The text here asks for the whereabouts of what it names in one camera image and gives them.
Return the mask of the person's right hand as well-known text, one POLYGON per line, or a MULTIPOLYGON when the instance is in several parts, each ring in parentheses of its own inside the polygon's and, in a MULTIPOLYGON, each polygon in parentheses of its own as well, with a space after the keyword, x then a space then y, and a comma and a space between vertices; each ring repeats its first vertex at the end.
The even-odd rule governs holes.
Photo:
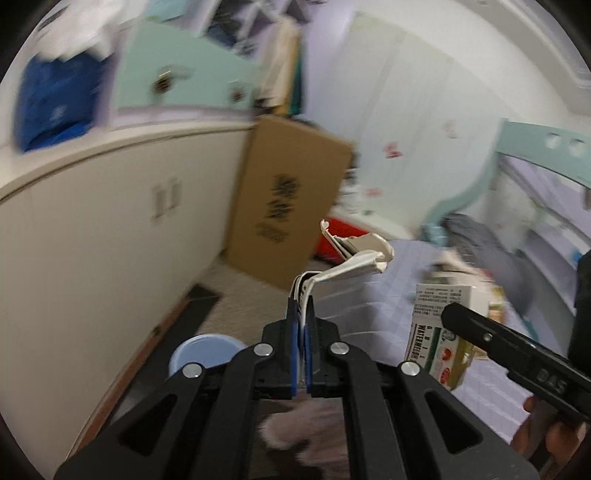
MULTIPOLYGON (((525 456, 529 447, 531 423, 531 417, 528 417, 519 427, 510 443, 513 449, 522 456, 525 456)), ((590 425, 587 423, 574 428, 562 422, 556 422, 549 427, 545 437, 546 449, 560 467, 564 467, 572 458, 589 428, 590 425)))

